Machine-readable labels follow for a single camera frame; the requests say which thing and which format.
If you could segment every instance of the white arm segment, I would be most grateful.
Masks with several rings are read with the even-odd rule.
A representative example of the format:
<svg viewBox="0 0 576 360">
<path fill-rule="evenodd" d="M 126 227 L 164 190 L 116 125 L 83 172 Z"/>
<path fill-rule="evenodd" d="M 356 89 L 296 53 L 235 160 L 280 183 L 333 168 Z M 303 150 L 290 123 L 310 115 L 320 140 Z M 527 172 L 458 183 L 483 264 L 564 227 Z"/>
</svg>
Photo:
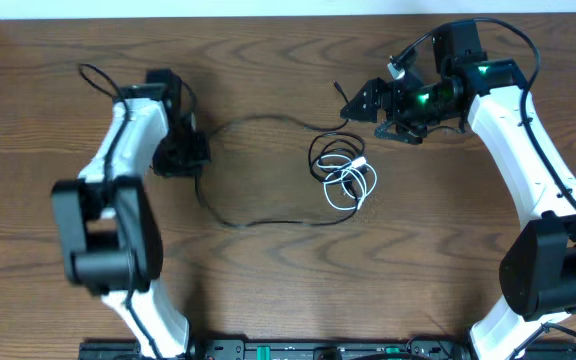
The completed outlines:
<svg viewBox="0 0 576 360">
<path fill-rule="evenodd" d="M 537 155 L 521 123 L 519 99 L 522 90 L 517 86 L 493 89 L 490 95 L 476 96 L 468 123 L 492 154 L 517 207 L 521 229 L 533 219 L 540 219 L 545 211 L 558 216 L 575 214 Z M 530 124 L 539 145 L 567 188 L 576 199 L 576 178 L 572 175 L 554 144 L 546 134 L 528 95 L 526 104 Z M 570 314 L 556 313 L 526 322 L 510 309 L 502 296 L 493 309 L 470 330 L 473 348 L 480 360 L 506 360 L 512 352 L 537 331 L 544 322 L 559 322 Z"/>
<path fill-rule="evenodd" d="M 138 176 L 143 179 L 152 161 L 159 142 L 168 134 L 166 111 L 160 101 L 148 98 L 128 99 L 130 122 L 121 134 L 112 158 L 112 178 L 118 176 Z M 88 183 L 102 182 L 104 179 L 104 156 L 110 143 L 124 121 L 124 105 L 113 106 L 113 120 L 97 155 L 81 173 L 80 179 Z M 103 218 L 113 218 L 114 209 L 105 209 Z M 110 291 L 101 300 L 111 307 L 128 324 L 139 341 L 141 354 L 155 358 L 146 336 L 139 330 L 124 301 L 127 291 Z M 170 303 L 161 279 L 152 281 L 146 293 L 135 292 L 132 304 L 137 317 L 150 336 L 155 339 L 161 355 L 172 358 L 186 352 L 189 338 L 188 320 Z"/>
</svg>

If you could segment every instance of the wood grain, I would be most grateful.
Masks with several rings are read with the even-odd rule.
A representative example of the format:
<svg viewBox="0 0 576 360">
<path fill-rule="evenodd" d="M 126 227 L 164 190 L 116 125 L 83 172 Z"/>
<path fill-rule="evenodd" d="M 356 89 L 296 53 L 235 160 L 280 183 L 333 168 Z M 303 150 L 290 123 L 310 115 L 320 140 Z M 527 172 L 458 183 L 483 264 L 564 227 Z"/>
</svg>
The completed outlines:
<svg viewBox="0 0 576 360">
<path fill-rule="evenodd" d="M 49 192 L 93 156 L 110 103 L 75 71 L 92 62 L 122 84 L 171 67 L 199 98 L 206 129 L 250 113 L 333 125 L 342 100 L 387 76 L 385 62 L 454 16 L 140 19 L 0 22 L 0 359 L 72 359 L 84 338 L 131 337 L 64 279 Z M 501 16 L 540 46 L 534 97 L 576 174 L 576 15 Z M 491 58 L 532 59 L 520 40 L 482 26 Z M 420 60 L 430 77 L 428 47 Z M 378 169 L 375 195 L 330 228 L 223 229 L 190 180 L 147 178 L 165 243 L 163 278 L 194 329 L 250 338 L 460 335 L 500 296 L 499 261 L 518 235 L 512 200 L 472 133 L 420 147 L 377 140 L 351 124 Z M 205 190 L 227 216 L 331 219 L 307 173 L 313 137 L 272 121 L 213 144 Z M 576 316 L 567 322 L 576 329 Z"/>
</svg>

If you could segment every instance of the black metal base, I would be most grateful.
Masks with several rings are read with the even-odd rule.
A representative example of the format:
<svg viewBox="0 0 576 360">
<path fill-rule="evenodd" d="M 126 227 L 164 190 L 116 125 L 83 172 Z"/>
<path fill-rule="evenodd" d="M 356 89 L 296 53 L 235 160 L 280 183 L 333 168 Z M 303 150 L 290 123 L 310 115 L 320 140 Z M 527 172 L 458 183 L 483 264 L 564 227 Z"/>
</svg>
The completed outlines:
<svg viewBox="0 0 576 360">
<path fill-rule="evenodd" d="M 413 340 L 410 343 L 383 342 L 249 342 L 243 340 L 207 340 L 200 347 L 205 356 L 193 360 L 350 360 L 366 355 L 406 352 L 406 346 L 415 354 L 437 360 L 469 360 L 463 354 L 463 345 L 448 340 Z M 79 346 L 79 360 L 140 359 L 136 342 L 85 342 Z M 576 360 L 576 344 L 541 342 L 531 345 L 524 360 Z"/>
</svg>

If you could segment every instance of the white string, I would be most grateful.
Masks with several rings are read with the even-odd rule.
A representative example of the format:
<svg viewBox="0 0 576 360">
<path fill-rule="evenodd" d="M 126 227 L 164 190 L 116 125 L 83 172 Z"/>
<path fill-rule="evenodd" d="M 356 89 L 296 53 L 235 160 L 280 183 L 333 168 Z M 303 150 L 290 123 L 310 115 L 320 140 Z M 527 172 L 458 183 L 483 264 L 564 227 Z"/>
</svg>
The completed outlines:
<svg viewBox="0 0 576 360">
<path fill-rule="evenodd" d="M 325 158 L 340 158 L 340 159 L 346 160 L 346 162 L 343 164 L 338 164 L 338 165 L 330 165 L 330 164 L 324 165 L 321 161 Z M 335 208 L 337 210 L 352 211 L 355 209 L 355 207 L 354 206 L 352 206 L 352 207 L 340 207 L 340 206 L 337 206 L 335 203 L 333 203 L 332 200 L 330 200 L 330 196 L 328 195 L 328 185 L 334 185 L 334 184 L 341 185 L 341 188 L 343 189 L 344 194 L 348 195 L 350 198 L 352 198 L 354 200 L 355 196 L 353 194 L 351 194 L 348 191 L 348 189 L 346 188 L 346 186 L 344 186 L 342 184 L 342 182 L 349 180 L 349 178 L 352 176 L 354 178 L 354 181 L 357 182 L 357 185 L 359 187 L 359 193 L 358 193 L 359 201 L 357 204 L 357 209 L 361 209 L 361 205 L 363 205 L 363 203 L 366 200 L 366 198 L 368 197 L 368 195 L 370 195 L 372 193 L 372 191 L 375 189 L 375 186 L 377 185 L 377 172 L 375 171 L 375 168 L 370 166 L 370 164 L 366 163 L 366 159 L 364 157 L 360 157 L 360 158 L 353 160 L 353 159 L 351 159 L 345 155 L 328 154 L 328 155 L 322 156 L 321 159 L 319 161 L 317 161 L 316 165 L 320 169 L 337 170 L 337 171 L 333 171 L 330 174 L 328 174 L 328 176 L 326 176 L 326 178 L 324 179 L 324 182 L 323 182 L 324 195 L 326 195 L 326 200 L 328 200 L 328 203 L 330 204 L 330 206 L 332 206 L 333 208 Z M 370 170 L 373 173 L 373 182 L 372 182 L 372 186 L 370 187 L 370 190 L 368 190 L 368 183 L 366 182 L 366 177 L 364 176 L 364 174 L 361 173 L 361 171 L 359 171 L 359 168 L 361 168 L 363 166 L 368 168 L 368 170 Z M 328 181 L 328 179 L 330 179 L 332 176 L 337 176 L 337 178 L 334 180 Z"/>
</svg>

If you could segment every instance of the white background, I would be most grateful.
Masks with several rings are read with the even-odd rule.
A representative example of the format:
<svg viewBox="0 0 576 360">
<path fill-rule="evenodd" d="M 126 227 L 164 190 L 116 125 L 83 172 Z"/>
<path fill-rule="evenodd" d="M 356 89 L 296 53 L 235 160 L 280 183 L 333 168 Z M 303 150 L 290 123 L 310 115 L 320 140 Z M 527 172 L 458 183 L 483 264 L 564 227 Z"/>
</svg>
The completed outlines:
<svg viewBox="0 0 576 360">
<path fill-rule="evenodd" d="M 3 19 L 576 12 L 574 0 L 0 0 Z"/>
</svg>

